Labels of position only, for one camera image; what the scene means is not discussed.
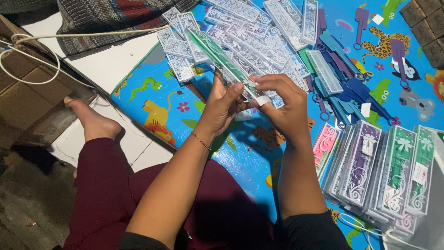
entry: play mat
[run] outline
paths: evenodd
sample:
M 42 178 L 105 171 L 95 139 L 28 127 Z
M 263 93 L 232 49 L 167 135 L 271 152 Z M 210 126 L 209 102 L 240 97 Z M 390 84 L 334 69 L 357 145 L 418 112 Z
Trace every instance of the play mat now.
M 254 0 L 254 3 L 262 6 L 260 0 Z M 294 3 L 301 6 L 302 0 Z M 405 4 L 406 2 L 401 0 L 377 0 L 367 3 L 365 0 L 319 0 L 319 8 L 325 9 L 325 32 L 329 32 L 343 44 L 348 56 L 364 74 L 365 84 L 373 90 L 376 100 L 394 117 L 390 123 L 407 129 L 413 129 L 416 124 L 442 129 L 444 120 L 439 114 L 444 111 L 444 71 L 433 69 L 422 53 L 399 13 Z M 356 8 L 365 8 L 370 12 L 368 28 L 362 35 L 365 45 L 362 50 L 353 48 L 358 24 L 354 19 Z M 202 31 L 208 27 L 203 19 L 207 9 L 204 5 L 198 5 L 192 10 Z M 379 25 L 371 21 L 376 14 L 384 18 Z M 387 37 L 395 33 L 398 39 L 405 38 L 405 46 L 408 47 L 405 71 L 411 92 L 403 90 L 399 85 L 400 74 L 397 72 L 398 67 L 391 63 L 390 46 L 385 45 L 387 53 L 375 53 L 375 46 L 384 46 Z M 207 97 L 213 74 L 205 65 L 196 66 L 194 72 L 197 77 L 193 84 Z M 116 86 L 111 97 L 132 120 L 142 124 L 175 148 L 180 147 L 189 136 L 205 107 L 188 87 L 179 85 L 168 68 L 167 59 L 159 43 Z M 324 122 L 319 117 L 318 104 L 314 103 L 311 97 L 312 93 L 308 98 L 306 122 L 314 143 Z M 270 121 L 263 114 L 256 109 L 251 109 L 251 112 L 254 119 L 233 122 L 223 136 L 214 142 L 211 158 L 233 175 L 245 192 L 274 222 L 277 214 L 273 189 L 277 187 L 285 142 L 269 129 Z M 367 120 L 383 130 L 389 127 L 387 121 L 379 118 L 374 112 L 371 112 Z M 333 114 L 328 123 L 334 124 Z M 329 202 L 327 206 L 331 208 L 334 221 L 344 232 L 352 248 L 365 250 L 365 235 L 338 219 L 338 214 L 344 210 Z M 379 239 L 371 238 L 373 247 L 379 249 Z

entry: concrete floor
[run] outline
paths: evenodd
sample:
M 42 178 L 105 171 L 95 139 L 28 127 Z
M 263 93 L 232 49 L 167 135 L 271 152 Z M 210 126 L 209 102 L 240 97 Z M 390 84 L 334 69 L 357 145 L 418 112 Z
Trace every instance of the concrete floor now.
M 75 168 L 39 148 L 18 148 L 1 164 L 0 249 L 63 246 L 74 205 Z

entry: cartoon leopard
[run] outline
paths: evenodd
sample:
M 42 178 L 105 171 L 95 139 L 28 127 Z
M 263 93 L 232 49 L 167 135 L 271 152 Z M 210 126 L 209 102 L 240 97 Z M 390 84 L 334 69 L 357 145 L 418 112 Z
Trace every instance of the cartoon leopard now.
M 392 47 L 390 46 L 390 39 L 398 39 L 403 41 L 404 43 L 404 47 L 405 47 L 405 52 L 408 54 L 408 48 L 410 47 L 410 37 L 403 35 L 401 33 L 393 33 L 392 35 L 389 34 L 385 34 L 384 32 L 382 32 L 381 30 L 379 30 L 378 28 L 376 28 L 375 26 L 372 26 L 369 31 L 371 33 L 373 33 L 374 35 L 376 35 L 377 37 L 380 38 L 378 45 L 375 46 L 373 44 L 371 44 L 368 41 L 365 41 L 362 43 L 362 47 L 366 48 L 368 51 L 370 51 L 371 53 L 364 53 L 364 55 L 362 55 L 362 63 L 365 63 L 364 57 L 371 55 L 371 56 L 376 56 L 379 57 L 381 59 L 385 59 L 388 58 L 389 56 L 392 55 Z

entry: hand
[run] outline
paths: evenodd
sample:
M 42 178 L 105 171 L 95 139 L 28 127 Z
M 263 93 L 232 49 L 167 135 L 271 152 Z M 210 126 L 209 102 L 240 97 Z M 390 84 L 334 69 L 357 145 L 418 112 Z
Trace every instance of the hand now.
M 286 140 L 295 143 L 310 137 L 307 126 L 307 94 L 285 74 L 271 74 L 260 78 L 251 77 L 257 82 L 257 90 L 276 91 L 284 101 L 284 106 L 276 109 L 270 103 L 260 107 Z
M 223 85 L 222 73 L 216 69 L 213 88 L 195 130 L 209 133 L 211 139 L 221 135 L 238 112 L 253 107 L 249 102 L 243 102 L 243 91 L 244 84 L 241 82 L 231 85 L 227 90 Z

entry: cartoon koala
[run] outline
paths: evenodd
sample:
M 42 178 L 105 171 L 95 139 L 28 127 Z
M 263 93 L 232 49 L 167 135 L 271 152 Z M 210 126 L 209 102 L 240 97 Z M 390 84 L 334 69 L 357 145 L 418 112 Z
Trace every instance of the cartoon koala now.
M 416 108 L 421 121 L 427 121 L 430 116 L 435 115 L 433 112 L 435 102 L 430 99 L 422 99 L 410 87 L 402 89 L 399 96 L 399 102 L 404 106 Z

